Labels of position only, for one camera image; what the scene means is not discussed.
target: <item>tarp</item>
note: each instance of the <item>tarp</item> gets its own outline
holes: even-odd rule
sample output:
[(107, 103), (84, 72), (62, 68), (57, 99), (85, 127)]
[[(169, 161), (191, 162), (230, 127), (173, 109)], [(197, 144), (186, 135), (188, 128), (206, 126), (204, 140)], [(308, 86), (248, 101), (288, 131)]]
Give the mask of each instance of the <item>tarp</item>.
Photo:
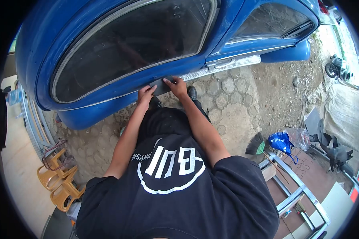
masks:
[(333, 84), (326, 93), (323, 117), (326, 133), (359, 152), (359, 91)]

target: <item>black t-shirt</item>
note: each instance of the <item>black t-shirt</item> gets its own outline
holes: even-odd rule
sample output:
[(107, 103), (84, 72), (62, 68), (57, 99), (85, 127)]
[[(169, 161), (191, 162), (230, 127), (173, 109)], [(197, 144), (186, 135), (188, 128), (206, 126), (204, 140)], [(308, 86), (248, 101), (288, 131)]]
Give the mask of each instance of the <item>black t-shirt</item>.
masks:
[(119, 180), (88, 182), (77, 236), (273, 238), (278, 211), (259, 166), (240, 156), (208, 165), (190, 135), (146, 138)]

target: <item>running board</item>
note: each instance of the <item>running board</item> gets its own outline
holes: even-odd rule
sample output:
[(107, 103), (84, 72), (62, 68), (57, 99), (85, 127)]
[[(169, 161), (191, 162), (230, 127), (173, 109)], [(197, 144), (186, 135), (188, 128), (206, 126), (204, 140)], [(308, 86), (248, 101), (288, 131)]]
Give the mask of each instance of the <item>running board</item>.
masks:
[(229, 64), (225, 67), (221, 67), (219, 69), (214, 69), (214, 70), (209, 70), (208, 68), (199, 70), (197, 72), (193, 72), (193, 73), (188, 73), (188, 74), (184, 74), (182, 76), (179, 76), (180, 78), (182, 78), (184, 81), (189, 81), (192, 79), (196, 79), (199, 78), (201, 76), (206, 76), (208, 74), (214, 74), (217, 72), (221, 72), (224, 70), (230, 70), (233, 68), (237, 68), (237, 67), (243, 67), (246, 65), (253, 65), (253, 64), (258, 64), (261, 62), (261, 56), (260, 55), (253, 55), (250, 57), (246, 57), (246, 58), (242, 58), (240, 60), (235, 60), (232, 64)]

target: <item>cobblestone pavement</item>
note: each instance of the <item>cobblestone pavement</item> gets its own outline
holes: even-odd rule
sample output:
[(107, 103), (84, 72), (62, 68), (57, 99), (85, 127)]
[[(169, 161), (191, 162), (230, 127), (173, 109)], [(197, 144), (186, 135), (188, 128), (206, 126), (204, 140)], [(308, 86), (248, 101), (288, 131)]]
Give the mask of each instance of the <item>cobblestone pavement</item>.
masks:
[[(260, 131), (258, 93), (250, 66), (218, 72), (188, 81), (197, 89), (202, 108), (232, 155), (244, 155), (249, 140)], [(169, 92), (158, 97), (163, 107), (180, 108), (178, 98)], [(57, 138), (68, 140), (68, 153), (78, 166), (76, 181), (86, 183), (107, 170), (113, 150), (135, 104), (121, 109), (86, 130), (71, 130), (53, 120), (56, 112), (44, 112), (48, 127)]]

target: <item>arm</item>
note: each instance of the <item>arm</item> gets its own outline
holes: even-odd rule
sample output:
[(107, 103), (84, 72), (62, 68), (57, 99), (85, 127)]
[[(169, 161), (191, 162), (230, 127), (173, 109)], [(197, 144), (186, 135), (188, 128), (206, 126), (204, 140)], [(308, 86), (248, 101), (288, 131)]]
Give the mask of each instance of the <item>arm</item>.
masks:
[(201, 111), (196, 107), (191, 98), (187, 95), (186, 83), (183, 79), (173, 76), (175, 84), (164, 79), (164, 82), (170, 87), (173, 94), (177, 96), (185, 109), (187, 118), (189, 119), (191, 131), (197, 142), (205, 151), (210, 160), (210, 164), (214, 167), (215, 163), (223, 158), (230, 157), (218, 131), (206, 119)]
[(114, 148), (112, 161), (103, 177), (113, 176), (120, 179), (124, 174), (137, 143), (141, 122), (149, 108), (150, 99), (153, 97), (152, 93), (156, 88), (157, 85), (152, 88), (145, 86), (139, 90), (137, 107)]

